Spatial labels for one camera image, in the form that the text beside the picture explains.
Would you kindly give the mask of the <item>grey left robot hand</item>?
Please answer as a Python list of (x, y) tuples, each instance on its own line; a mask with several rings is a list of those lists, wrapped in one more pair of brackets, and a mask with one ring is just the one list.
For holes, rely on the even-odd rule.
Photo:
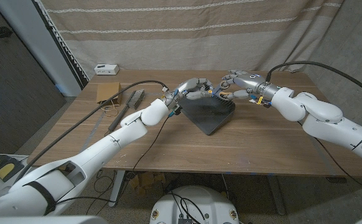
[(198, 100), (212, 96), (213, 84), (207, 78), (191, 78), (166, 96), (165, 104), (173, 108), (181, 99)]

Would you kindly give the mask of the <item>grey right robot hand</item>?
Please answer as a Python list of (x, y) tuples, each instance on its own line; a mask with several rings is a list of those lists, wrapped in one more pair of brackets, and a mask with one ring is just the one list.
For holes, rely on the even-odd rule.
[[(240, 87), (240, 90), (232, 93), (225, 92), (231, 84), (237, 85)], [(263, 76), (242, 70), (230, 70), (229, 74), (223, 77), (219, 88), (221, 91), (218, 93), (218, 96), (225, 100), (247, 98), (255, 95), (262, 96), (264, 100), (269, 101), (272, 100), (273, 96), (280, 89), (277, 85), (267, 82)]]

